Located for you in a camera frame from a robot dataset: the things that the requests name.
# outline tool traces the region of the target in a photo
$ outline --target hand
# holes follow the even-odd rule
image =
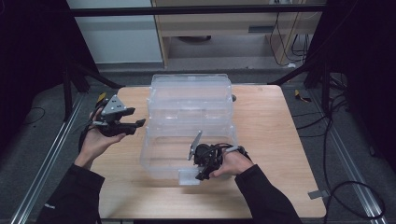
[[[220,168],[209,174],[209,177],[220,175],[240,175],[254,164],[238,151],[226,152],[223,149],[223,163]]]
[[[93,117],[93,120],[96,120],[96,116],[101,112],[102,109],[99,109]],[[118,143],[125,136],[125,133],[121,133],[112,137],[106,137],[102,135],[95,126],[91,125],[84,139],[84,143],[82,144],[81,152],[75,160],[75,165],[89,170],[93,160],[102,155],[108,147]]]

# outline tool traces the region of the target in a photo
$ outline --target white cabinet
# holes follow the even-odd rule
[[[151,7],[149,0],[67,0],[71,8]],[[76,17],[100,68],[106,64],[163,63],[153,16]]]

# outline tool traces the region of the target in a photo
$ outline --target right hand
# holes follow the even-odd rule
[[[209,177],[218,177],[221,175],[240,175],[254,164],[238,151],[226,152],[223,149],[223,163],[220,168],[209,174]]]

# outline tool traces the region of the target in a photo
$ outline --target clear plastic box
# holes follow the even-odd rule
[[[233,97],[227,75],[155,75],[140,163],[151,177],[197,185],[199,170],[187,160],[192,141],[237,145]]]

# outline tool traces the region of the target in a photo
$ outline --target gray floor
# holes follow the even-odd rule
[[[206,42],[185,42],[174,38],[169,58],[169,64],[164,69],[146,68],[144,70],[136,69],[117,73],[107,71],[103,75],[128,86],[149,85],[151,76],[155,73],[225,73],[229,75],[230,80],[235,84],[262,84],[276,80],[292,69],[276,64],[268,43],[260,35],[251,37],[212,36],[212,39]],[[320,118],[320,114],[317,113],[319,110],[315,103],[307,103],[294,97],[295,89],[300,89],[304,92],[302,80],[304,80],[304,75],[294,78],[282,87],[292,115],[314,113],[293,117],[296,127],[302,127]],[[83,107],[78,112],[76,121],[49,172],[47,181],[37,196],[29,220],[35,220],[41,206],[48,199],[68,166],[77,156],[77,139],[80,126],[92,110],[98,94],[102,91],[107,93],[116,92],[95,80],[90,79],[90,83],[92,84],[91,90],[84,97]],[[319,88],[310,90],[307,96],[314,98],[318,91]],[[340,91],[332,91],[332,96],[338,93]],[[33,123],[21,127],[20,132],[9,145],[9,153],[0,163],[0,220],[3,220],[4,223],[8,223],[21,204],[23,197],[49,152],[57,132],[63,124],[62,86],[57,86],[38,94],[33,106],[42,109],[32,109],[26,118],[26,122]],[[341,136],[344,146],[351,159],[355,162],[356,167],[361,171],[366,183],[379,191],[381,198],[384,199],[387,206],[387,222],[396,223],[396,199],[394,196],[396,174],[390,170],[383,159],[370,156],[368,143],[365,141],[364,135],[362,135],[350,112],[347,112],[347,105],[334,112],[333,121],[334,129]],[[322,169],[323,136],[304,136],[321,134],[324,130],[325,123],[319,122],[317,125],[299,131],[306,156],[320,189],[326,189]],[[328,177],[332,186],[350,178],[336,149],[333,139],[329,137],[326,156]],[[338,197],[364,214],[360,198],[357,197],[354,188],[345,187],[339,192]],[[321,219],[304,219],[304,223],[321,222]],[[330,206],[329,222],[372,223],[350,214],[337,202],[332,202]]]

